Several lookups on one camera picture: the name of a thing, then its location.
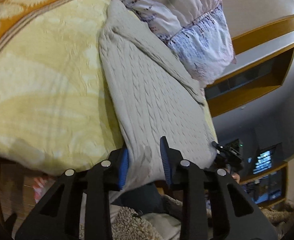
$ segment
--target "wooden floor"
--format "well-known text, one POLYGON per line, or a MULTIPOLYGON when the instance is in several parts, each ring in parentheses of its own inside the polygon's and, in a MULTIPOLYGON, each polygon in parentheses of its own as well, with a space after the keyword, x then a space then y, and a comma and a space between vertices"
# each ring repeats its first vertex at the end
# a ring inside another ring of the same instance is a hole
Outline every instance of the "wooden floor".
POLYGON ((0 201, 4 219, 17 214, 12 237, 35 206, 34 177, 41 176, 38 171, 31 171, 19 164, 1 164, 0 201))

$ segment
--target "yellow bedding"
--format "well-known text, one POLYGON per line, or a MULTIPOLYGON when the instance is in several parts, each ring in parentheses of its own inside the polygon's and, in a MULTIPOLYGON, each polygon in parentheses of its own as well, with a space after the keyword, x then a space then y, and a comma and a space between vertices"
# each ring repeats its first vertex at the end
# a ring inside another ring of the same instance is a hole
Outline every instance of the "yellow bedding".
POLYGON ((0 40, 1 157, 60 175, 88 169, 122 146, 98 53, 109 2, 37 3, 42 11, 23 15, 28 24, 3 25, 9 34, 0 40))

